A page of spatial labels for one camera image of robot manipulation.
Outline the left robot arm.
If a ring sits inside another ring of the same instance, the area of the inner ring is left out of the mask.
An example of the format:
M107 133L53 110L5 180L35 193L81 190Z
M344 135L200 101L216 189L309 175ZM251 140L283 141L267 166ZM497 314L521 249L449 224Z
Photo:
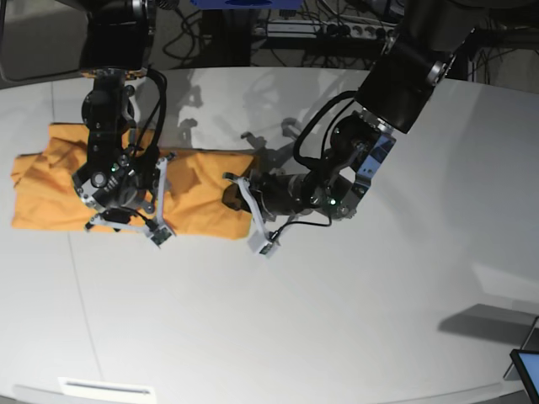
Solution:
M332 97L296 138L292 156L307 173L224 173L231 184L222 203L251 214L270 243L313 212L325 226L353 217L395 145L393 133L409 132L479 20L506 4L407 1L363 83Z

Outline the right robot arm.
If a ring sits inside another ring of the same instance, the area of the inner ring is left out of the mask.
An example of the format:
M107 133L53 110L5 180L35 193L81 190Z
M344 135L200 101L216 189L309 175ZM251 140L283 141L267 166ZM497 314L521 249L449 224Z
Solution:
M149 66L157 11L174 11L176 1L69 1L87 17L79 71L93 79L81 114L89 130L85 163L73 174L80 200L95 211L86 230L106 226L136 231L160 246L174 232L163 217L169 157L158 142L167 110L167 79ZM147 77L158 91L152 115L157 123L147 146L148 127L138 126L131 81Z

